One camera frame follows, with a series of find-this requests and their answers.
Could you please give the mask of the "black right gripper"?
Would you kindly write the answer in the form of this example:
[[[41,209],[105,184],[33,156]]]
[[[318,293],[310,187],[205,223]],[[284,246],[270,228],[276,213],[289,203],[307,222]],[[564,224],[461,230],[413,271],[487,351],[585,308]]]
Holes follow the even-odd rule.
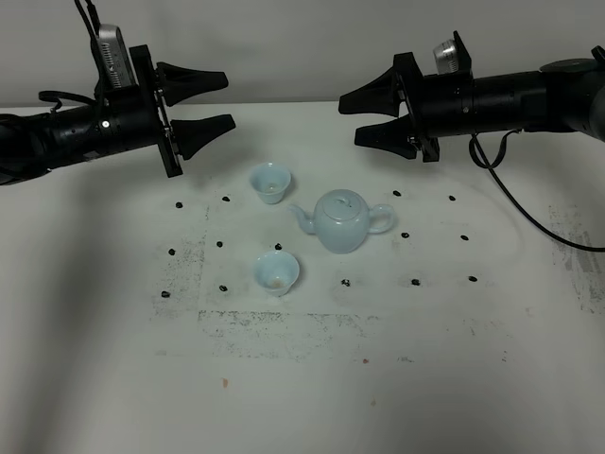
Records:
[[[411,52],[398,54],[393,67],[368,84],[340,97],[340,114],[398,116],[403,94],[407,115],[358,128],[354,144],[406,159],[422,154],[440,159],[438,139],[482,132],[542,126],[547,119],[545,82],[537,71],[477,79],[460,35],[459,68],[452,74],[424,75]]]

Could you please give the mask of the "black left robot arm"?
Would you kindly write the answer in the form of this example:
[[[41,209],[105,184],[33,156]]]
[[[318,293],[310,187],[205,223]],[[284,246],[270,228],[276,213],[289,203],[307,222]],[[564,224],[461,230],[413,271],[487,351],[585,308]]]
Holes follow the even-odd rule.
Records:
[[[200,120],[170,120],[166,108],[189,97],[227,88],[222,72],[154,64],[145,45],[130,55],[137,77],[125,88],[100,91],[64,111],[1,116],[1,183],[33,180],[51,170],[155,146],[168,177],[182,174],[182,161],[235,127],[221,114]]]

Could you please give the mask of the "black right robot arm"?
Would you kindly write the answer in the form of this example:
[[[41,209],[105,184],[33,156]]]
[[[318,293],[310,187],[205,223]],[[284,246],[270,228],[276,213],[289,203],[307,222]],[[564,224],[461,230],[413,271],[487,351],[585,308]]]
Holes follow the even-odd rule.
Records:
[[[604,138],[604,49],[589,59],[555,61],[537,71],[477,79],[459,34],[433,50],[425,75],[412,53],[397,54],[383,75],[339,99],[341,114],[383,114],[354,142],[408,160],[440,159],[442,137],[496,131],[581,132]]]

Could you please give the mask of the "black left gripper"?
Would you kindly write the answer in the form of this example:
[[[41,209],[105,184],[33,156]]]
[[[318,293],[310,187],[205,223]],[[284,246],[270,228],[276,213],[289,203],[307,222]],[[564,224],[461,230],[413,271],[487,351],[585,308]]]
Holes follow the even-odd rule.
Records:
[[[134,46],[130,57],[136,84],[109,91],[100,109],[82,106],[52,116],[52,169],[157,146],[166,175],[182,175],[170,133],[160,116],[162,108],[155,96],[156,76],[149,49]],[[157,74],[167,106],[229,86],[224,72],[192,70],[165,62],[157,64]],[[210,142],[232,131],[235,122],[230,114],[222,114],[200,120],[172,120],[170,126],[181,157],[190,160]]]

